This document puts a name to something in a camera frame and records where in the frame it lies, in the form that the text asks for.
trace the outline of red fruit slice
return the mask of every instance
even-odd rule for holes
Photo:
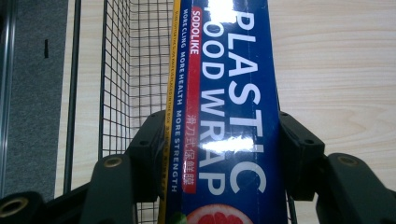
[[[252,224],[241,211],[227,204],[215,203],[195,209],[187,216],[189,224]]]

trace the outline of wooden surface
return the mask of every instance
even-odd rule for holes
[[[95,2],[83,1],[75,186],[89,180],[97,155],[102,4]],[[281,109],[324,141],[326,154],[355,155],[396,189],[396,1],[270,0],[269,10]],[[67,92],[64,88],[59,183]],[[314,203],[296,206],[300,223],[318,223]]]

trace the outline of metal wire mesh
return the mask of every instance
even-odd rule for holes
[[[123,152],[146,117],[165,109],[170,0],[106,0],[99,157]],[[138,205],[139,223],[158,203]]]

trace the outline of grapefruit image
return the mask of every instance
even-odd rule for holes
[[[241,211],[227,204],[214,203],[187,215],[189,224],[253,224]]]

